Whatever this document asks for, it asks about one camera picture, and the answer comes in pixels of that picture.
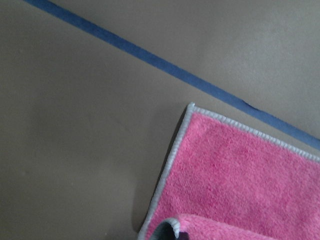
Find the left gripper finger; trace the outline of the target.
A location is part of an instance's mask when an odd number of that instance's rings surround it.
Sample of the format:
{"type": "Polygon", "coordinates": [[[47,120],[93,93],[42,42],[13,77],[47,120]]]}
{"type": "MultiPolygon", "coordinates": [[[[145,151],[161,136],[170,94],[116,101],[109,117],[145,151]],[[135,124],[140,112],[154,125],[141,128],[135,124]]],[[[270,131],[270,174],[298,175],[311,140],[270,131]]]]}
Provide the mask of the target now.
{"type": "Polygon", "coordinates": [[[190,240],[187,232],[179,232],[177,240],[190,240]]]}

